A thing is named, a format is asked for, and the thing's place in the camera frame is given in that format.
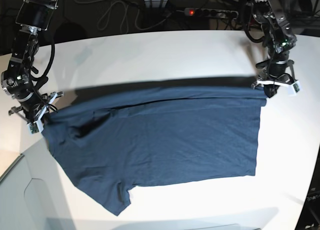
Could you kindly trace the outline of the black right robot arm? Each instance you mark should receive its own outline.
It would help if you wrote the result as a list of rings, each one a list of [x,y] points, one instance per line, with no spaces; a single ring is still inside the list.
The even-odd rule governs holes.
[[[55,57],[55,43],[50,42],[49,63],[41,76],[34,67],[35,55],[40,44],[38,33],[45,32],[50,24],[58,0],[23,0],[17,14],[16,24],[20,26],[11,49],[7,70],[1,74],[1,87],[20,106],[12,108],[10,114],[20,114],[27,123],[39,120],[48,109],[56,110],[48,96],[42,96],[39,89],[48,81],[48,73]]]

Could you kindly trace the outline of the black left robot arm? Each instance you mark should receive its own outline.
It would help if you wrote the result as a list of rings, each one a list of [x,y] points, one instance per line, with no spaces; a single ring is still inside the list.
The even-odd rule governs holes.
[[[280,0],[246,0],[241,7],[240,20],[246,36],[251,42],[261,43],[267,49],[266,59],[255,65],[259,74],[252,87],[263,87],[268,98],[276,95],[279,87],[286,87],[293,95],[300,91],[294,61],[289,59],[297,38],[285,9]],[[260,25],[262,37],[256,39],[250,34],[250,19],[245,19],[246,10],[250,10],[251,16]]]

